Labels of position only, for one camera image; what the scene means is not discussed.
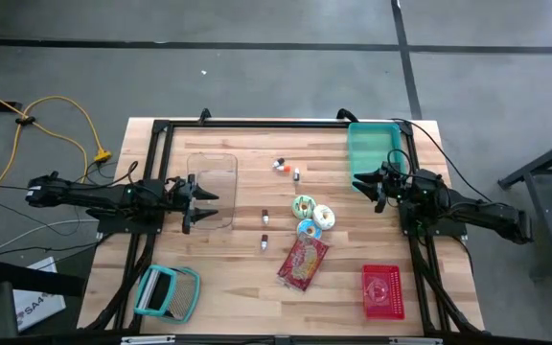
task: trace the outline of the green donut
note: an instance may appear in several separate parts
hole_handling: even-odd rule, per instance
[[[314,211],[315,206],[316,202],[313,198],[307,195],[299,195],[293,200],[291,210],[293,210],[293,215],[299,219],[309,219],[312,218],[312,211]]]

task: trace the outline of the yellow extension cord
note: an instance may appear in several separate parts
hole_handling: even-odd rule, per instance
[[[10,110],[12,110],[15,113],[17,113],[18,115],[20,115],[20,117],[22,119],[26,119],[26,118],[29,117],[28,114],[31,112],[31,110],[36,105],[41,104],[41,103],[46,102],[46,101],[49,101],[49,100],[66,101],[69,104],[75,106],[84,115],[84,117],[86,118],[86,121],[91,126],[91,130],[93,131],[93,136],[95,137],[95,143],[97,144],[97,155],[94,158],[95,162],[105,162],[112,156],[112,153],[110,153],[110,151],[107,151],[102,147],[102,143],[100,142],[100,138],[97,135],[97,130],[93,126],[93,122],[91,121],[91,117],[88,115],[88,113],[78,103],[74,102],[71,99],[68,99],[67,97],[63,97],[63,96],[44,97],[42,99],[39,99],[39,100],[29,104],[29,106],[27,106],[27,108],[25,109],[24,112],[14,108],[13,106],[10,106],[9,104],[2,101],[1,99],[0,99],[0,104],[3,104],[4,106],[9,108]],[[88,171],[87,171],[88,170],[88,160],[86,158],[86,150],[84,149],[84,147],[81,144],[79,144],[76,140],[74,140],[72,138],[68,138],[68,137],[66,137],[64,135],[61,135],[61,134],[54,133],[52,130],[47,129],[44,126],[42,126],[42,125],[40,125],[36,122],[33,122],[33,125],[35,127],[39,128],[44,133],[50,135],[50,136],[53,136],[53,137],[61,139],[61,140],[65,140],[65,141],[73,144],[74,146],[76,146],[82,152],[82,156],[84,158],[84,177],[82,178],[81,182],[84,182],[86,174],[88,173]],[[20,139],[21,128],[22,128],[22,125],[17,125],[16,126],[16,133],[14,134],[14,144],[13,144],[13,147],[12,147],[12,150],[11,150],[10,160],[8,161],[8,165],[6,166],[6,168],[0,174],[0,183],[4,179],[4,177],[6,177],[6,174],[8,173],[8,171],[10,170],[10,167],[12,166],[12,164],[14,162],[14,158],[16,157],[16,152],[17,152],[17,149],[18,149],[18,141]]]

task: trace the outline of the white donut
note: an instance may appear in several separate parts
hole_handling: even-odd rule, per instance
[[[312,220],[321,230],[329,230],[334,227],[335,214],[325,205],[316,205],[312,211]]]

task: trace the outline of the yellow cable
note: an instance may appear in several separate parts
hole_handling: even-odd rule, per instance
[[[10,167],[12,166],[12,163],[14,162],[14,158],[16,157],[16,149],[18,148],[18,138],[20,137],[20,128],[21,127],[22,127],[21,125],[16,126],[16,134],[14,134],[14,146],[11,149],[10,160],[8,161],[8,165],[6,166],[4,171],[1,172],[1,174],[0,174],[0,182],[1,182],[1,180],[4,179],[4,177],[6,177],[6,174],[8,173],[8,170],[10,169]]]
[[[51,96],[51,97],[45,97],[45,98],[42,98],[40,100],[37,100],[33,103],[31,103],[27,109],[25,110],[25,112],[22,112],[18,109],[16,109],[15,107],[5,103],[4,101],[2,101],[0,99],[0,104],[6,106],[7,108],[9,108],[10,110],[14,111],[15,113],[19,114],[20,117],[22,119],[25,119],[28,117],[28,113],[29,111],[34,107],[36,106],[37,104],[40,104],[44,101],[48,101],[48,100],[52,100],[52,99],[59,99],[59,100],[64,100],[64,101],[67,101],[71,104],[73,104],[78,110],[80,110],[80,112],[82,112],[82,114],[84,114],[84,116],[86,117],[86,120],[88,121],[89,125],[91,126],[91,129],[93,130],[93,135],[95,136],[95,141],[97,143],[97,146],[98,146],[98,157],[100,156],[100,154],[109,154],[111,155],[109,152],[105,151],[103,148],[102,148],[102,144],[100,143],[100,140],[99,140],[99,137],[97,135],[97,130],[95,129],[95,127],[93,126],[93,122],[91,121],[91,118],[90,116],[88,115],[88,113],[86,113],[86,111],[84,109],[82,109],[82,107],[77,104],[76,102],[72,101],[71,99],[68,99],[66,97],[62,97],[62,96]],[[64,135],[60,135],[60,134],[57,134],[57,133],[54,133],[52,130],[49,130],[47,128],[45,128],[44,126],[40,125],[40,124],[37,124],[37,123],[34,123],[34,126],[36,126],[37,128],[39,128],[41,131],[43,131],[44,133],[48,134],[48,135],[51,135],[55,138],[58,138],[58,139],[61,139],[61,140],[65,140],[73,145],[75,145],[78,149],[80,149],[80,151],[82,152],[82,156],[84,158],[84,177],[82,178],[81,182],[84,182],[85,178],[86,178],[86,174],[88,173],[88,160],[87,160],[87,157],[86,157],[86,150],[84,149],[84,147],[79,144],[77,141],[75,141],[74,139],[71,139],[71,138],[68,138]],[[17,128],[16,128],[16,133],[14,135],[14,145],[12,147],[12,152],[11,152],[11,156],[10,156],[10,160],[8,161],[8,165],[6,166],[6,168],[3,170],[3,172],[0,174],[0,182],[3,180],[3,178],[6,176],[6,174],[8,173],[8,170],[10,169],[10,167],[12,166],[12,163],[14,161],[14,158],[16,156],[16,152],[17,152],[17,149],[18,149],[18,142],[19,142],[19,138],[20,138],[20,131],[21,131],[21,128],[22,128],[22,125],[18,125]]]
[[[68,102],[69,104],[75,106],[83,115],[84,117],[86,118],[86,121],[88,122],[88,125],[91,126],[91,130],[93,131],[93,136],[95,137],[95,143],[97,144],[97,149],[98,150],[104,150],[104,148],[102,147],[102,143],[100,142],[100,137],[99,135],[97,135],[97,130],[95,129],[95,126],[93,126],[93,121],[91,121],[91,117],[88,115],[88,113],[86,112],[86,110],[84,110],[80,104],[76,103],[74,100],[72,99],[68,99],[67,97],[64,97],[64,96],[48,96],[48,97],[44,97],[42,99],[39,99],[31,104],[29,104],[29,106],[27,106],[27,109],[25,109],[25,114],[29,114],[29,112],[31,111],[31,109],[42,103],[42,102],[45,102],[45,101],[48,101],[48,100],[62,100],[62,101],[66,101]]]

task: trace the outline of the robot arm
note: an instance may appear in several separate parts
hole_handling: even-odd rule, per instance
[[[517,244],[532,241],[527,217],[523,211],[500,202],[485,202],[464,197],[448,188],[442,176],[424,169],[408,175],[399,172],[397,164],[383,162],[375,172],[358,173],[353,185],[377,201],[375,212],[381,213],[387,198],[397,200],[411,224],[428,227],[439,219],[477,225],[496,231],[502,238]]]
[[[58,173],[53,172],[29,181],[30,191],[25,200],[34,207],[60,204],[87,207],[88,215],[104,221],[116,220],[116,224],[150,224],[162,217],[163,212],[181,212],[184,214],[182,232],[185,234],[189,234],[191,223],[218,212],[193,207],[193,199],[219,198],[202,190],[196,184],[194,174],[190,174],[187,180],[176,177],[169,181],[174,182],[169,190],[166,183],[158,179],[126,185],[95,186],[58,178]]]

